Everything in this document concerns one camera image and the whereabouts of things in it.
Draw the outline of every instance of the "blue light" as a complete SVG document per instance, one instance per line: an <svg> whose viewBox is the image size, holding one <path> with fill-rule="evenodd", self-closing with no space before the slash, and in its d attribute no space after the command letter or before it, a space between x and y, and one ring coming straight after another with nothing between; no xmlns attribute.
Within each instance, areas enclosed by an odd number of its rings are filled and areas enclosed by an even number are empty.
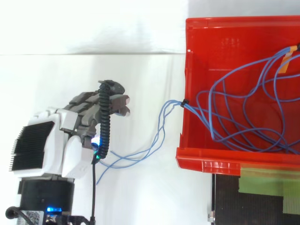
<svg viewBox="0 0 300 225"><path fill-rule="evenodd" d="M62 212L62 209L61 208L48 207L47 212Z"/></svg>
<svg viewBox="0 0 300 225"><path fill-rule="evenodd" d="M95 136L92 138L91 143L97 144L98 146L102 145L102 138L100 136Z"/></svg>

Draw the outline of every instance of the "orange tag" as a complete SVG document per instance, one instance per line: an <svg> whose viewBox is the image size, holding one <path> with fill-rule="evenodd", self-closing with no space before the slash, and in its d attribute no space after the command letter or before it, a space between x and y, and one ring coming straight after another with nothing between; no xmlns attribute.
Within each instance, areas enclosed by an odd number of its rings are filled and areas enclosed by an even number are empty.
<svg viewBox="0 0 300 225"><path fill-rule="evenodd" d="M289 60L289 59L292 57L292 53L293 53L294 51L296 51L297 49L298 49L298 47L297 47L296 45L291 46L290 52L288 52L287 54L285 54L285 56L283 57L282 62L281 62L280 65L284 64L287 60ZM280 71L279 71L278 73L279 73L279 74L284 74L284 73L286 73L287 68L288 68L288 66L289 66L289 63L290 63L290 62L286 63L283 67L281 67L281 69L280 69Z"/></svg>
<svg viewBox="0 0 300 225"><path fill-rule="evenodd" d="M282 62L280 65L284 64L285 61L289 60L292 57L292 52L289 52L287 54L285 54L285 56L282 59ZM281 67L280 71L278 72L279 74L284 74L287 71L287 68L289 66L289 63L286 63L283 67Z"/></svg>

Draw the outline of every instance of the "white backdrop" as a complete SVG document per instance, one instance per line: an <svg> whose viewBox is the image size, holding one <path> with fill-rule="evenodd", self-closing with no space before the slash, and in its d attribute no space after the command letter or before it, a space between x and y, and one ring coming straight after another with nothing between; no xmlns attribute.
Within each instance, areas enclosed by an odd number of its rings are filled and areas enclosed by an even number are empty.
<svg viewBox="0 0 300 225"><path fill-rule="evenodd" d="M64 107L98 80L120 82L130 96L129 117L112 116L110 150L121 155L145 150L157 129L164 102L184 98L185 55L0 56L0 220L7 207L19 204L18 179L8 172L10 153L21 127L36 112ZM211 175L180 169L175 155L183 109L166 120L163 147L139 164L109 170L97 186L96 220L101 225L206 225ZM116 158L108 155L106 162ZM97 165L99 177L105 169ZM73 215L90 218L91 168L75 181Z"/></svg>
<svg viewBox="0 0 300 225"><path fill-rule="evenodd" d="M299 8L299 0L0 0L0 54L185 53L188 17Z"/></svg>

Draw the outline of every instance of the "blue wire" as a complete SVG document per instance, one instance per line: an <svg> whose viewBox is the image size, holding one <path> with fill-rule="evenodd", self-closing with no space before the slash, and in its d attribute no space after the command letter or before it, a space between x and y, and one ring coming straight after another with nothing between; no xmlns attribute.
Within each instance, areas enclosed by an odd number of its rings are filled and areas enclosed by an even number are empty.
<svg viewBox="0 0 300 225"><path fill-rule="evenodd" d="M226 74L225 76L223 76L221 79L217 80L211 87L210 90L203 90L203 91L200 91L197 96L196 96L196 102L197 102L197 106L198 107L192 107L190 106L189 104L185 104L184 105L184 108L186 108L187 110L189 110L190 112L192 112L193 114L195 114L199 119L200 121L204 124L204 126L210 131L210 134L211 134L211 137L212 139L215 141L215 142L221 142L223 143L226 147L228 147L229 149L231 150L243 150L243 151L249 151L249 152L252 152L252 151L256 151L256 152L275 152L275 151L280 151L282 149L285 149L286 152L288 153L289 151L295 153L295 154L299 154L299 152L297 152L296 150L294 150L293 148L291 148L293 145L296 145L298 143L300 143L300 139L291 143L291 144L287 144L287 141L286 139L284 138L284 134L285 134L285 118L284 118L284 112L283 112L283 109L281 107L281 103L280 102L293 102L293 101L297 101L297 100L300 100L300 97L298 98L294 98L294 99L279 99L278 98L278 94L277 94L277 89L276 89L276 82L277 82L277 79L278 80L281 80L281 79L290 79L290 78L295 78L295 77L299 77L300 74L298 75L289 75L289 76L281 76L281 77L278 77L278 73L280 71L280 69L288 62L292 61L293 59L295 58L298 58L300 57L300 55L296 55L294 57L291 57L289 60L285 61L284 63L281 64L281 66L277 69L276 73L275 73L275 76L274 78L272 79L268 79L266 80L266 76L269 72L269 70L271 69L271 67L274 65L274 63L279 60L283 55L285 55L286 53L290 52L290 47L288 48L285 48L285 49L282 49L280 50L279 52L277 52L274 56L272 57L268 57L268 58L265 58L263 60L258 60L258 61L255 61L255 62L252 62L252 63L248 63L244 66L241 66L239 68L236 68L234 70L232 70L231 72L229 72L228 74ZM244 96L238 96L238 95L232 95L232 94L228 94L226 93L226 88L225 88L225 78L229 77L231 74L233 74L234 72L240 70L240 69L243 69L243 68L246 68L246 67L249 67L251 65L255 65L255 64L258 64L258 63L261 63L261 62L265 62L266 61L266 64L265 66L263 67L262 69L262 72L258 78L258 81L256 83L256 86L247 94L247 95L244 95ZM222 82L223 84L223 92L220 92L220 91L215 91L215 87L220 83ZM266 83L269 83L269 82L273 82L273 88L274 88L274 96L275 97L272 97L266 90L265 88L265 84ZM283 121L283 127L282 127L282 131L281 133L275 131L274 129L270 129L270 128L265 128L265 127L255 127L252 122L250 121L250 119L248 118L247 116L247 113L246 113L246 109L245 109L245 106L246 106L246 101L247 99L252 96L256 91L257 89L262 86L263 88L263 91L265 92L265 94L270 97L272 100L275 100L278 104L278 107L279 107L279 110L280 110L280 113L281 113L281 116L282 116L282 121ZM208 107L208 110L206 109L202 109L201 106L200 106L200 103L199 103L199 96L203 93L208 93L209 94L209 107ZM224 116L221 116L218 114L218 110L217 110L217 106L216 106L216 101L215 101L215 95L216 94L219 94L219 95L223 95L224 98L225 98L225 105L226 105L226 108L228 110L228 113L229 113L229 117L230 118L227 118L227 117L224 117ZM251 126L251 128L248 128L242 124L239 124L238 122L236 122L234 120L234 117L233 117L233 114L230 110L230 107L229 107L229 104L228 104L228 100L227 98L228 97L231 97L231 98L244 98L244 103L243 103L243 113L245 115L245 118L246 118L246 121L249 123L249 125ZM211 105L211 102L213 102L213 107L214 107L214 110L215 112L212 112L212 105ZM151 144L151 146L146 149L146 150L143 150L143 151L140 151L140 152L137 152L137 153L134 153L134 154L130 154L130 155L127 155L127 156L120 156L119 154L117 154L116 152L114 151L111 151L112 154L114 154L115 156L117 156L119 159L117 159L115 162L113 162L112 164L110 165L107 165L105 163L103 163L102 161L100 161L101 164L103 164L104 166L106 166L107 168L103 171L103 173L101 174L99 180L97 181L97 184L100 182L100 180L102 179L103 175L106 173L106 171L109 169L109 168L113 168L113 169L122 169L122 168L128 168L128 167L131 167L143 160L145 160L146 158L148 158L149 156L151 156L154 152L156 152L157 150L159 150L161 148L161 146L163 145L164 143L164 140L165 140L165 119L166 117L173 111L173 109L180 105L181 102L180 101L176 101L176 100L169 100L167 102L165 102L165 104L163 105L160 113L159 113L159 117L158 117L158 125L157 125L157 133L153 139L153 142ZM171 110L166 113L166 110L169 106L172 105L172 108ZM214 127L213 127L213 124L212 124L212 116L216 116L222 129L225 131L225 133L227 134L226 137L223 137ZM222 120L227 120L227 121L230 121L234 124L234 126L236 127L236 129L238 130L236 133L233 133L233 134L230 134L228 132L228 130L226 129L226 127L224 126ZM160 143L160 145L154 150L151 152L152 148L154 147L154 145L158 142L159 140L159 134L160 132L163 131L163 138L162 138L162 141ZM279 138L278 140L274 140L272 138L270 138L269 136L267 136L266 134L264 134L262 131L269 131L269 132L272 132L272 133L275 133ZM262 138L263 140L269 142L271 144L270 147L267 147L265 149L260 149L260 148L257 148L255 147L247 138L246 136L244 135L245 133L252 133L260 138ZM241 135L244 139L244 141L246 143L243 143L241 141L239 141L238 139L236 139L235 137L238 136L238 135ZM229 139L232 139L234 140L236 143L240 144L241 146L229 141ZM134 157L136 155L139 155L139 154L143 154L143 153L146 153L141 159L135 159L135 158L131 158L131 157ZM128 161L131 161L133 163L129 164L129 165L124 165L124 166L114 166L117 162L121 161L122 159L124 160L128 160Z"/></svg>
<svg viewBox="0 0 300 225"><path fill-rule="evenodd" d="M166 112L166 109L167 109L171 104L173 104L172 109L166 114L166 113L165 113L165 112ZM144 151L140 151L140 152L138 152L138 153L130 154L130 155L125 156L125 157L121 157L121 156L119 156L118 154L116 154L115 152L112 151L112 153L113 153L114 155L120 157L118 160L116 160L115 162L113 162L113 163L110 164L110 165L106 165L106 164L104 164L103 162L100 161L103 165L107 166L107 168L103 171L103 173L101 174L101 176L100 176L100 178L98 179L98 181L97 181L96 184L98 184L98 183L100 182L100 180L102 179L103 175L106 173L106 171L107 171L109 168L115 168L115 169L128 168L128 167L130 167L130 166L133 166L133 165L135 165L135 164L141 162L142 160L146 159L147 157L149 157L150 155L152 155L154 152L156 152L157 150L159 150L159 149L161 148L161 146L163 145L164 140L165 140L165 119L166 119L166 117L172 112L172 110L174 109L174 107L175 107L175 106L178 106L178 105L180 105L180 104L181 104L181 102L179 102L179 101L176 101L176 100L169 100L169 101L167 101L167 102L163 105L163 107L162 107L162 109L161 109L161 111L160 111L160 113L159 113L159 117L158 117L157 134L155 135L154 140L153 140L152 145L150 146L150 148L148 148L148 149L146 149L146 150L144 150ZM160 118L161 118L162 112L164 112L164 113L163 113L163 123L162 123L162 126L160 127ZM163 130L163 134L164 134L163 139L162 139L162 142L161 142L161 144L159 145L158 148L156 148L152 153L150 153L151 149L153 148L153 146L157 143L157 141L158 141L158 139L159 139L159 133L160 133L161 130ZM136 162L134 162L134 163L132 163L132 164L130 164L130 165L127 165L127 166L118 166L118 167L114 167L114 166L113 166L113 165L115 165L117 162L119 162L119 161L122 160L122 159L127 159L127 160L131 160L131 161L135 161L135 160L129 159L129 157L135 156L135 155L138 155L138 154L141 154L141 153L144 153L144 152L147 152L147 154L146 154L142 159L136 160Z"/></svg>
<svg viewBox="0 0 300 225"><path fill-rule="evenodd" d="M277 58L280 56L283 56L284 54L288 53L290 51L290 49L286 49L285 51L282 50L282 52L278 52L277 54L275 54L274 56L272 57L268 57L268 58L265 58L265 59L262 59L262 60L258 60L258 61L255 61L255 62L251 62L251 63L248 63L244 66L241 66L241 67L238 67L234 70L232 70L231 72L229 72L228 74L226 74L225 76L223 76L221 79L217 80L213 85L212 87L210 88L210 91L209 91L209 95L208 95L208 108L209 108L209 111L211 111L211 95L212 95L212 92L213 90L215 89L215 87L224 79L226 79L227 77L229 77L230 75L232 75L233 73L235 73L236 71L238 70L241 70L243 68L246 68L246 67L249 67L249 66L252 66L252 65L255 65L255 64L258 64L258 63L261 63L261 62L265 62L265 61L269 61L269 60L272 60L274 58ZM234 97L234 98L246 98L246 97L250 97L251 95L253 95L257 88L258 88L258 85L260 83L260 80L264 74L264 71L266 69L266 66L264 66L262 72L261 72L261 75L259 76L259 79L258 79L258 82L257 82L257 85L256 87L253 89L253 91L251 91L249 94L245 95L245 96L237 96L237 95L228 95L227 96L231 96L231 97ZM213 132L213 124L212 124L212 115L211 113L209 113L209 125L210 125L210 134L211 134L211 138L213 140L215 140L215 137L214 137L214 132Z"/></svg>

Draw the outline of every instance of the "red storage box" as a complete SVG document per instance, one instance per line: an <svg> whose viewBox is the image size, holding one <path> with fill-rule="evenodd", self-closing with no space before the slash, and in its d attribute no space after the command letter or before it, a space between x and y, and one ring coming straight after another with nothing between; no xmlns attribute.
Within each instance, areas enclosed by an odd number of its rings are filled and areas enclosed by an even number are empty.
<svg viewBox="0 0 300 225"><path fill-rule="evenodd" d="M196 95L209 90L213 83L229 71L244 64L274 55L279 50L300 43L300 16L257 16L196 18L186 21L186 90L185 98L191 106L197 106ZM273 66L274 77L281 60ZM265 63L239 71L226 79L226 91L244 95L254 87ZM300 58L290 62L286 75L300 73ZM272 84L267 90L274 96ZM279 98L300 96L300 78L278 81ZM199 99L208 109L208 96ZM242 113L242 102L228 98L236 121L249 127ZM216 96L219 114L229 117L223 96ZM258 90L249 98L246 109L256 127L268 127L281 133L282 121L277 106ZM300 102L282 104L286 119L285 138L288 143L300 139ZM213 124L224 136L217 118ZM230 133L237 132L233 124L224 122ZM247 136L253 143L265 148L266 143L255 136ZM300 152L300 144L294 146ZM184 110L183 130L176 159L180 168L206 173L240 175L243 165L259 168L300 171L300 155L257 153L229 150L221 143L213 142L209 130L190 111Z"/></svg>

